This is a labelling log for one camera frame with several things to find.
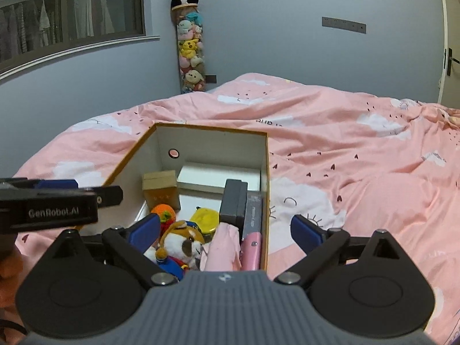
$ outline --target bed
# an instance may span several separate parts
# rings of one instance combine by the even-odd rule
[[[388,229],[435,292],[426,333],[448,344],[460,330],[456,112],[248,73],[208,93],[179,95],[77,123],[17,175],[101,185],[156,121],[267,131],[269,277],[304,257],[290,236],[294,214],[325,229],[344,227],[355,236]],[[18,237],[26,270],[56,234]]]

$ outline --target gray case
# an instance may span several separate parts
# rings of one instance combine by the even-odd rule
[[[114,299],[123,299],[123,292]],[[105,334],[54,340],[36,333],[21,345],[435,345],[422,330],[387,340],[358,337],[320,317],[300,287],[263,271],[190,271],[150,289],[137,312]]]
[[[243,237],[253,232],[261,232],[262,229],[262,194],[259,192],[248,192],[246,201],[246,213],[244,216]]]

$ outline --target cardboard box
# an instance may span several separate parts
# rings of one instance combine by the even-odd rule
[[[267,267],[269,230],[268,136],[265,132],[190,124],[158,123],[136,143],[107,178],[105,185],[119,185],[124,199],[120,206],[100,209],[99,221],[81,229],[91,235],[121,225],[129,227],[149,213],[142,185],[146,173],[174,170],[176,177],[189,162],[260,171],[262,214],[261,269]],[[196,207],[219,211],[222,194],[179,188],[181,210],[177,219],[189,220]]]
[[[153,209],[159,204],[167,204],[176,211],[180,210],[176,171],[157,171],[144,174],[142,191],[149,209]]]

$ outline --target window sill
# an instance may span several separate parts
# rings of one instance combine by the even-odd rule
[[[45,63],[47,61],[52,61],[61,57],[66,57],[66,56],[72,56],[76,53],[81,53],[81,52],[86,52],[94,49],[99,49],[107,46],[114,46],[114,45],[120,45],[120,44],[125,44],[125,43],[135,43],[138,41],[150,41],[150,40],[159,40],[160,37],[159,35],[154,35],[154,36],[137,36],[137,37],[131,37],[131,38],[123,38],[123,39],[115,39],[115,40],[109,40],[109,41],[103,41],[99,43],[92,43],[88,45],[82,45],[76,48],[70,48],[67,50],[63,50],[61,52],[53,53],[41,58],[37,58],[33,61],[27,62],[25,64],[19,65],[11,70],[8,70],[2,74],[0,74],[0,81],[11,76],[14,74],[17,74],[18,72],[27,70],[33,66],[40,65],[41,63]]]

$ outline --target yellow lid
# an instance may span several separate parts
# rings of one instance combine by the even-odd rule
[[[201,207],[192,215],[190,221],[196,223],[204,235],[208,235],[213,233],[219,225],[219,213]]]

